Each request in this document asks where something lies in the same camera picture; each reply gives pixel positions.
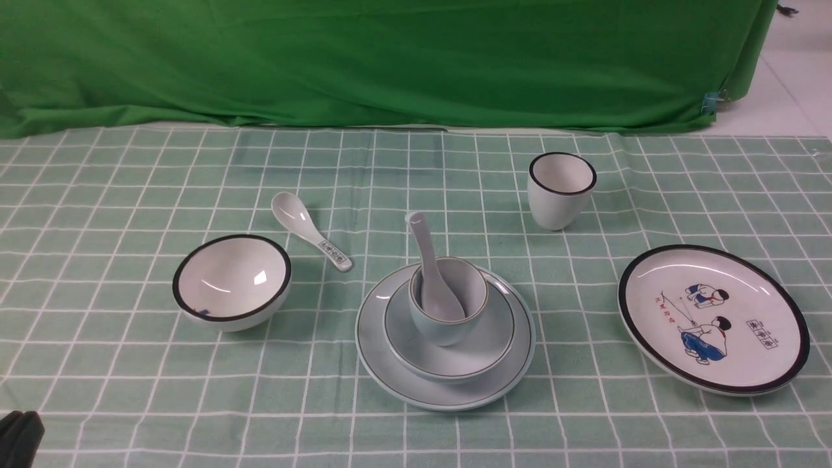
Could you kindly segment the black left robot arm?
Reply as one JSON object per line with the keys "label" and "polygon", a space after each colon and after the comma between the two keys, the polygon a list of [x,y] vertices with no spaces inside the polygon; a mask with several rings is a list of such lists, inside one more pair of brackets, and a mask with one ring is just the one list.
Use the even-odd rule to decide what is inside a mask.
{"label": "black left robot arm", "polygon": [[1,467],[32,467],[45,434],[37,411],[11,411],[1,421]]}

